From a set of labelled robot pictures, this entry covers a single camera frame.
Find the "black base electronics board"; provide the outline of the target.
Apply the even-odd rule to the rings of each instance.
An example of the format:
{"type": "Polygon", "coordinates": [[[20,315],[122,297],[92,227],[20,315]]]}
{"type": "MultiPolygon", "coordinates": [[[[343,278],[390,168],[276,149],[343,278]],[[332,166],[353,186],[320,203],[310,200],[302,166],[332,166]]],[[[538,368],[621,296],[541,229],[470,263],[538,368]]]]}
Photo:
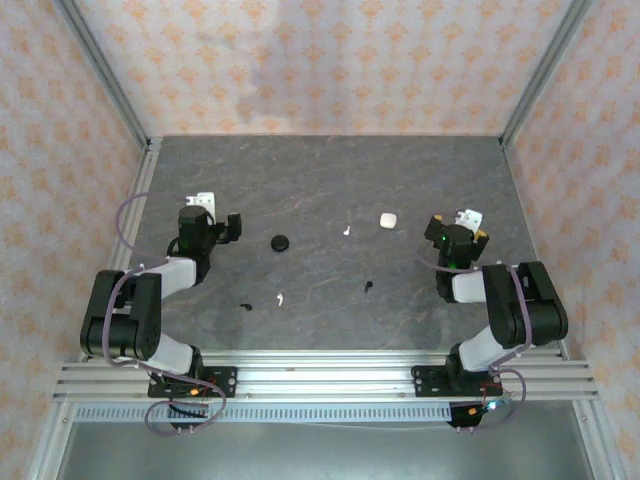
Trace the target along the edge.
{"type": "Polygon", "coordinates": [[[169,424],[177,433],[183,431],[192,433],[196,427],[204,424],[209,419],[207,406],[198,407],[188,403],[170,401],[167,408],[170,419],[169,424]]]}
{"type": "Polygon", "coordinates": [[[510,397],[453,402],[449,404],[450,419],[447,424],[457,432],[469,433],[497,427],[515,413],[516,404],[510,397]]]}

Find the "grey metal panel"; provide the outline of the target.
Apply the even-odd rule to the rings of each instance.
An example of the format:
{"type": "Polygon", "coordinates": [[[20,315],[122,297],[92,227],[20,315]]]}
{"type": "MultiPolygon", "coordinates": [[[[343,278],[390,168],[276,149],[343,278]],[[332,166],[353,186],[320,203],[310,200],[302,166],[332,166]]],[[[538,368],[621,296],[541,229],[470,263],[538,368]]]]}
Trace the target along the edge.
{"type": "Polygon", "coordinates": [[[570,426],[528,415],[494,431],[220,424],[159,438],[79,424],[59,480],[593,480],[570,426]]]}

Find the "aluminium table side rail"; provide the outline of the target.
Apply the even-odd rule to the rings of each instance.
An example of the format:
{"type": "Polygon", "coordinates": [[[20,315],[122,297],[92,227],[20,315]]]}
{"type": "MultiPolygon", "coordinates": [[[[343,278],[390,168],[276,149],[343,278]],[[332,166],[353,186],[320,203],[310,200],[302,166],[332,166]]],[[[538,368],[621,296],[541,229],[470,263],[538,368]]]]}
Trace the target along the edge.
{"type": "MultiPolygon", "coordinates": [[[[526,198],[523,196],[521,188],[520,188],[520,184],[519,184],[519,180],[517,178],[516,175],[516,166],[513,164],[512,160],[509,157],[509,151],[508,151],[508,147],[505,144],[500,144],[501,147],[501,151],[503,153],[503,156],[505,158],[505,162],[509,168],[511,177],[512,177],[512,181],[514,183],[514,188],[516,190],[517,196],[518,196],[518,201],[520,204],[520,208],[522,211],[522,215],[524,218],[524,222],[526,225],[526,230],[527,230],[527,234],[531,243],[531,248],[533,251],[533,255],[534,255],[534,259],[535,260],[539,260],[540,259],[540,255],[539,255],[539,251],[538,251],[538,245],[537,245],[537,241],[535,238],[534,233],[532,232],[532,227],[531,227],[531,222],[529,221],[529,216],[527,213],[527,203],[526,203],[526,198]]],[[[564,361],[568,361],[571,360],[571,355],[568,351],[568,347],[566,344],[565,340],[558,340],[556,341],[556,346],[559,349],[560,352],[560,356],[564,361]]]]}
{"type": "Polygon", "coordinates": [[[114,308],[123,306],[118,299],[126,292],[125,285],[132,281],[136,273],[144,270],[142,264],[131,269],[129,261],[133,253],[146,254],[135,245],[138,228],[144,212],[145,202],[152,195],[149,190],[152,175],[159,155],[160,144],[153,141],[141,162],[140,171],[134,182],[132,192],[121,202],[114,217],[116,244],[114,258],[107,270],[96,275],[88,306],[80,331],[80,344],[86,357],[98,356],[106,359],[110,366],[116,364],[118,356],[130,356],[126,364],[136,362],[135,343],[150,329],[151,316],[140,313],[131,318],[121,315],[111,326],[114,308]]]}

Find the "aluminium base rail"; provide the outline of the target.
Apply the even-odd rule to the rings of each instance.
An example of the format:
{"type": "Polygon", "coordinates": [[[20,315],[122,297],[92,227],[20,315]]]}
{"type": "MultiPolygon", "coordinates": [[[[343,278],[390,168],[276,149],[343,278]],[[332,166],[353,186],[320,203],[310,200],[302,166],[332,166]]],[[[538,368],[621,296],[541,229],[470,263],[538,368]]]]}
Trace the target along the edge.
{"type": "MultiPolygon", "coordinates": [[[[445,354],[428,350],[206,351],[203,361],[207,366],[237,368],[237,402],[413,402],[412,367],[440,366],[445,354]]],[[[525,378],[526,397],[532,401],[598,396],[588,362],[568,360],[559,349],[532,349],[507,366],[525,378]]],[[[59,401],[141,402],[147,388],[145,372],[89,359],[62,367],[53,396],[59,401]]]]}

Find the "aluminium frame post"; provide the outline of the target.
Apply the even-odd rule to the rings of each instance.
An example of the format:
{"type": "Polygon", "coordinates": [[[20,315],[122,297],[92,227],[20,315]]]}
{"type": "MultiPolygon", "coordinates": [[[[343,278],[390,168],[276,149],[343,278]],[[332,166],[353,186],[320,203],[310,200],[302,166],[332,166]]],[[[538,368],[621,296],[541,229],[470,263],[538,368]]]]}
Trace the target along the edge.
{"type": "Polygon", "coordinates": [[[594,0],[571,0],[544,54],[533,71],[523,94],[509,117],[499,143],[506,153],[524,124],[538,97],[549,81],[551,74],[562,59],[576,31],[581,26],[594,0]]]}
{"type": "Polygon", "coordinates": [[[53,0],[106,89],[135,142],[145,150],[151,140],[76,0],[53,0]]]}

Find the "aluminium frame leg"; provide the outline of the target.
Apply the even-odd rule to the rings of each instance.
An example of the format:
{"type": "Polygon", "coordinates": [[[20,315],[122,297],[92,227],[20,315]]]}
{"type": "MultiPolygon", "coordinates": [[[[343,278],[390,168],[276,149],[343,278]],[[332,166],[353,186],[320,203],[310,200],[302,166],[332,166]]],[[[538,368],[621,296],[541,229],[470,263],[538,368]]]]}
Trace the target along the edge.
{"type": "Polygon", "coordinates": [[[627,480],[602,402],[577,400],[572,404],[594,480],[627,480]]]}
{"type": "Polygon", "coordinates": [[[56,480],[76,414],[76,404],[53,402],[45,417],[27,480],[56,480]]]}

